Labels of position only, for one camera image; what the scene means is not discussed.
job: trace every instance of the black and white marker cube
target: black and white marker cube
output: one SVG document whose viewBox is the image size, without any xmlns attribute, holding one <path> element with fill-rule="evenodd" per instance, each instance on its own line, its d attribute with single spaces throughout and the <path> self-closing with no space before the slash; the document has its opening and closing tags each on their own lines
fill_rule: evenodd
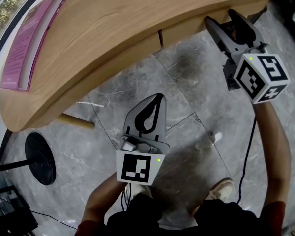
<svg viewBox="0 0 295 236">
<path fill-rule="evenodd" d="M 126 183 L 152 185 L 165 155 L 138 151 L 116 151 L 117 180 Z"/>
<path fill-rule="evenodd" d="M 291 82 L 277 54 L 243 54 L 234 78 L 253 104 L 275 99 Z"/>
</svg>

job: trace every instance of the gray marble floor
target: gray marble floor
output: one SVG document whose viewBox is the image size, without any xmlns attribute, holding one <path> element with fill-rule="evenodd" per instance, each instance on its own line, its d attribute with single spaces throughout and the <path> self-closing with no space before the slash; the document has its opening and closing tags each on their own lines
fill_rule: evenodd
<svg viewBox="0 0 295 236">
<path fill-rule="evenodd" d="M 272 4 L 255 25 L 281 56 L 292 80 L 273 103 L 292 151 L 292 183 L 284 222 L 288 225 L 295 216 L 295 44 Z M 115 171 L 115 150 L 120 146 L 127 112 L 145 97 L 161 92 L 167 99 L 166 140 L 171 148 L 152 188 L 164 206 L 160 224 L 176 229 L 194 225 L 188 209 L 220 179 L 233 178 L 236 190 L 229 201 L 237 200 L 254 118 L 244 92 L 227 91 L 222 72 L 225 60 L 206 31 L 147 57 L 80 100 L 87 104 L 76 103 L 68 109 L 69 114 L 92 120 L 94 130 L 58 122 L 35 130 L 46 138 L 55 157 L 58 175 L 53 185 L 39 184 L 28 167 L 10 170 L 9 179 L 32 210 L 77 227 L 91 191 Z M 25 158 L 24 142 L 32 131 L 12 135 L 5 162 Z M 256 129 L 242 186 L 244 209 L 260 214 L 266 182 L 263 149 Z M 117 211 L 121 211 L 120 199 L 106 220 Z M 36 235 L 75 233 L 48 217 L 34 216 L 39 223 Z"/>
</svg>

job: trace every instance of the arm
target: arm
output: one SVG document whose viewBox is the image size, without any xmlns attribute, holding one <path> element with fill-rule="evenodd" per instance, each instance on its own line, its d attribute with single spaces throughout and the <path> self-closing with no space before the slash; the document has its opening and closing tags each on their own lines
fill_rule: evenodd
<svg viewBox="0 0 295 236">
<path fill-rule="evenodd" d="M 264 206 L 286 203 L 291 178 L 291 152 L 281 122 L 270 102 L 254 105 L 264 148 L 268 187 Z"/>
<path fill-rule="evenodd" d="M 92 220 L 104 223 L 104 216 L 114 204 L 127 183 L 118 182 L 116 173 L 112 174 L 88 198 L 82 221 Z"/>
</svg>

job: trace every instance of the wooden desk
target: wooden desk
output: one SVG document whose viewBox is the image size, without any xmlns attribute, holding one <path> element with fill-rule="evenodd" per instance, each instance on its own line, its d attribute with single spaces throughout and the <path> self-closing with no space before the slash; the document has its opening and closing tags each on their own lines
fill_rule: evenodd
<svg viewBox="0 0 295 236">
<path fill-rule="evenodd" d="M 268 0 L 66 0 L 40 51 L 28 93 L 0 89 L 11 131 L 42 127 L 131 64 L 204 29 L 211 15 L 245 16 Z"/>
</svg>

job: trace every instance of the cable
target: cable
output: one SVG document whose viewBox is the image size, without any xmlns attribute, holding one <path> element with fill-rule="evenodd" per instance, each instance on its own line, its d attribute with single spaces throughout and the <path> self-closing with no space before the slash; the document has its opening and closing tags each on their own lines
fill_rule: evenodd
<svg viewBox="0 0 295 236">
<path fill-rule="evenodd" d="M 127 206 L 127 209 L 130 205 L 130 198 L 131 198 L 131 183 L 129 183 L 129 188 L 130 188 L 130 191 L 129 191 L 129 197 L 128 197 L 128 202 L 127 202 L 127 199 L 126 199 L 126 194 L 125 194 L 125 191 L 126 191 L 126 188 L 127 186 L 123 189 L 122 191 L 122 194 L 121 194 L 121 207 L 122 207 L 122 211 L 124 211 L 124 207 L 123 207 L 123 199 L 124 199 L 124 202 L 126 203 L 126 206 Z"/>
<path fill-rule="evenodd" d="M 246 165 L 247 165 L 247 160 L 248 160 L 248 155 L 249 155 L 249 150 L 250 150 L 252 138 L 254 136 L 256 122 L 257 122 L 257 119 L 255 117 L 254 118 L 254 124 L 252 125 L 252 129 L 251 129 L 251 134 L 250 134 L 248 149 L 247 149 L 247 153 L 246 153 L 246 157 L 245 157 L 245 161 L 244 161 L 244 167 L 243 167 L 243 170 L 242 170 L 242 176 L 241 176 L 240 183 L 239 183 L 239 190 L 238 190 L 238 192 L 239 192 L 239 198 L 238 198 L 237 204 L 239 204 L 239 202 L 241 200 L 241 185 L 242 185 L 242 181 L 244 180 L 245 173 L 246 173 Z"/>
<path fill-rule="evenodd" d="M 75 227 L 73 227 L 73 226 L 69 226 L 69 225 L 67 225 L 67 224 L 65 224 L 65 223 L 63 223 L 63 222 L 61 222 L 60 220 L 55 219 L 54 217 L 52 217 L 52 216 L 50 216 L 50 215 L 43 214 L 43 213 L 40 213 L 40 212 L 37 212 L 37 211 L 33 211 L 33 210 L 30 210 L 30 211 L 33 212 L 33 213 L 37 213 L 37 214 L 40 214 L 40 215 L 44 215 L 44 216 L 50 217 L 50 218 L 52 218 L 52 219 L 58 221 L 59 223 L 62 223 L 62 224 L 65 225 L 65 226 L 68 226 L 68 227 L 71 227 L 71 228 L 77 230 Z"/>
<path fill-rule="evenodd" d="M 123 196 L 124 196 L 124 189 L 122 190 L 122 195 L 121 195 L 121 207 L 122 207 L 122 211 L 124 211 L 124 207 L 123 207 Z"/>
<path fill-rule="evenodd" d="M 3 198 L 1 198 L 1 197 L 0 197 L 0 199 L 3 200 L 3 201 L 6 201 L 7 203 L 9 203 L 9 204 L 12 205 L 12 203 L 9 202 L 8 200 L 5 200 L 5 199 L 3 199 Z M 50 218 L 52 218 L 52 219 L 58 221 L 59 223 L 62 223 L 62 224 L 65 225 L 65 226 L 68 226 L 68 227 L 71 227 L 71 228 L 77 230 L 75 227 L 73 227 L 73 226 L 69 226 L 69 225 L 67 225 L 67 224 L 65 224 L 65 223 L 63 223 L 63 222 L 61 222 L 60 220 L 55 219 L 54 217 L 52 217 L 52 216 L 50 216 L 50 215 L 43 214 L 43 213 L 40 213 L 40 212 L 37 212 L 37 211 L 33 211 L 33 210 L 30 210 L 30 211 L 33 212 L 33 213 L 37 213 L 37 214 L 40 214 L 40 215 L 44 215 L 44 216 L 50 217 Z"/>
</svg>

